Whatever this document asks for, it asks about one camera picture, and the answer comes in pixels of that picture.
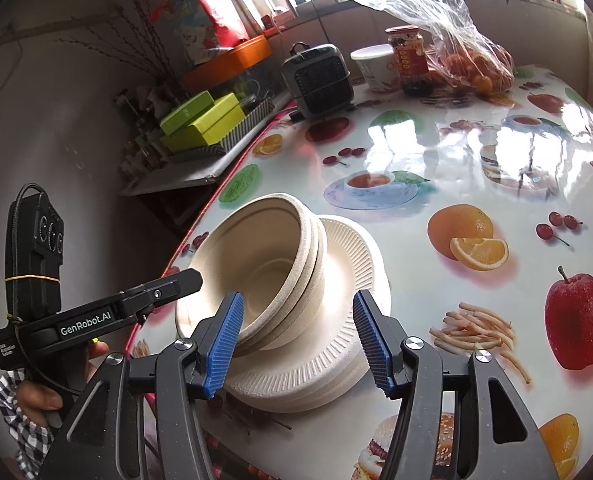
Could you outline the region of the checkered left sleeve forearm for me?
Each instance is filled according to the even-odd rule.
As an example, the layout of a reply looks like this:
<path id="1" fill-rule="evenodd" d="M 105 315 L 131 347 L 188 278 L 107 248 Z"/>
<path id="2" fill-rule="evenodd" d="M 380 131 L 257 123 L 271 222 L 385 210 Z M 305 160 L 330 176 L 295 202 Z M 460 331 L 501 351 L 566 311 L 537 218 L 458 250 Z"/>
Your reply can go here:
<path id="1" fill-rule="evenodd" d="M 39 427 L 22 414 L 16 400 L 16 386 L 25 379 L 23 370 L 8 370 L 0 376 L 0 412 L 9 434 L 19 449 L 16 462 L 27 479 L 37 479 L 54 435 L 50 428 Z"/>

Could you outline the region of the person's left hand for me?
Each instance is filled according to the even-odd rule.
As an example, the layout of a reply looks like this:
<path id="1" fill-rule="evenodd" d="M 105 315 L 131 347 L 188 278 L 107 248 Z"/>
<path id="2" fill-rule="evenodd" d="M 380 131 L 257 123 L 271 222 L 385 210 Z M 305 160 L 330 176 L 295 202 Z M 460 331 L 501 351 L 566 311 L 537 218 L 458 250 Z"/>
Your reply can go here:
<path id="1" fill-rule="evenodd" d="M 109 351 L 109 344 L 99 339 L 94 339 L 88 346 L 87 380 L 95 374 L 97 369 L 92 361 L 105 356 Z M 57 391 L 45 385 L 36 384 L 36 382 L 32 382 L 31 380 L 24 380 L 16 386 L 16 400 L 22 414 L 39 427 L 47 427 L 46 415 L 60 410 L 63 405 L 61 396 Z"/>

